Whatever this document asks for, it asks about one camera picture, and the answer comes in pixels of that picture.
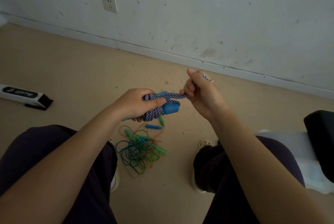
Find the white wall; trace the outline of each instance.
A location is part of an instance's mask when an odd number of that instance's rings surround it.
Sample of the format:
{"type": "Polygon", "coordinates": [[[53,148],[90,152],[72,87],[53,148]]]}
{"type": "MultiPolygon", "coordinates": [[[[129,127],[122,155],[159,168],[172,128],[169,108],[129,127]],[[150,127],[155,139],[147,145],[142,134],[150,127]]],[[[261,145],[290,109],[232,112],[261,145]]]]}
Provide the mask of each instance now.
{"type": "Polygon", "coordinates": [[[102,0],[0,3],[10,15],[334,91],[334,0],[117,0],[117,14],[102,0]]]}

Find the white sneaker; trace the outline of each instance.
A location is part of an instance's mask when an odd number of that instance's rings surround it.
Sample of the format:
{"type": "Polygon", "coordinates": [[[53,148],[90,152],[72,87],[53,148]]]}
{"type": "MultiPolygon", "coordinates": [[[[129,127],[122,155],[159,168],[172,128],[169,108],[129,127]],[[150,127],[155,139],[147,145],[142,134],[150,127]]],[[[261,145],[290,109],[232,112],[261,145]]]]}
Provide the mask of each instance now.
{"type": "MultiPolygon", "coordinates": [[[[197,146],[197,153],[201,150],[202,147],[204,146],[213,146],[211,141],[200,141],[197,146]]],[[[198,192],[198,193],[206,193],[206,191],[203,191],[202,189],[198,188],[196,181],[195,181],[195,171],[192,172],[192,177],[191,177],[191,185],[192,188],[198,192]]]]}
{"type": "Polygon", "coordinates": [[[120,174],[118,172],[118,168],[116,168],[115,175],[110,184],[110,193],[116,190],[119,184],[120,184],[120,174]]]}

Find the floor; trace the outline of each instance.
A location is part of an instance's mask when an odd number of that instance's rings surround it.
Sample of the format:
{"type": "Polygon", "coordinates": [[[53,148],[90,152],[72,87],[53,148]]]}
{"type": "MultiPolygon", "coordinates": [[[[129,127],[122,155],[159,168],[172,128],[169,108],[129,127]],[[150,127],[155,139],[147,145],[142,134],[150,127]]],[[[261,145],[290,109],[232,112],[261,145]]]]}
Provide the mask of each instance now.
{"type": "MultiPolygon", "coordinates": [[[[178,91],[186,66],[115,50],[16,25],[0,29],[2,84],[45,93],[54,103],[47,111],[0,100],[0,155],[32,126],[61,124],[80,129],[129,88],[178,91]]],[[[252,129],[305,131],[303,118],[316,110],[334,111],[334,100],[211,73],[226,102],[252,129]]],[[[144,175],[131,178],[119,162],[121,182],[111,207],[122,223],[202,223],[213,198],[190,186],[197,142],[216,136],[188,100],[164,117],[161,147],[168,154],[144,175]]],[[[121,125],[135,128],[126,121],[121,125]]],[[[113,141],[123,139],[118,130],[113,141]]],[[[334,220],[334,195],[310,191],[334,220]]]]}

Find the wall socket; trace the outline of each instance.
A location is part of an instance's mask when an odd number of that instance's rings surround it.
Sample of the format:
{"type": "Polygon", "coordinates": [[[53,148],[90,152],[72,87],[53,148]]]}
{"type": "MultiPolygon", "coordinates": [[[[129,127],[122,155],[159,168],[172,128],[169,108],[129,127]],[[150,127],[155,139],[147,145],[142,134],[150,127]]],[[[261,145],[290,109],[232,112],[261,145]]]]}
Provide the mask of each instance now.
{"type": "Polygon", "coordinates": [[[117,13],[116,0],[103,0],[105,10],[117,13]]]}

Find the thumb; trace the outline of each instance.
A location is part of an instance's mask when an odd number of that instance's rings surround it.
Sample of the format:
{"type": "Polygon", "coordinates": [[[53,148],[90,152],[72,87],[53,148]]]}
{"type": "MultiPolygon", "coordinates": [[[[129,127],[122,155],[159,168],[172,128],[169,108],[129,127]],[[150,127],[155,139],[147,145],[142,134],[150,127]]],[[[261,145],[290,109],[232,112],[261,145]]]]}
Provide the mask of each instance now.
{"type": "Polygon", "coordinates": [[[193,68],[188,68],[187,69],[187,74],[193,80],[193,82],[196,83],[196,85],[198,87],[204,88],[204,87],[208,86],[209,81],[207,81],[203,77],[203,75],[202,75],[203,72],[201,72],[201,71],[195,71],[193,68]]]}
{"type": "Polygon", "coordinates": [[[157,108],[159,106],[162,106],[166,103],[165,98],[157,98],[149,101],[145,101],[145,108],[147,111],[153,110],[154,108],[157,108]]]}

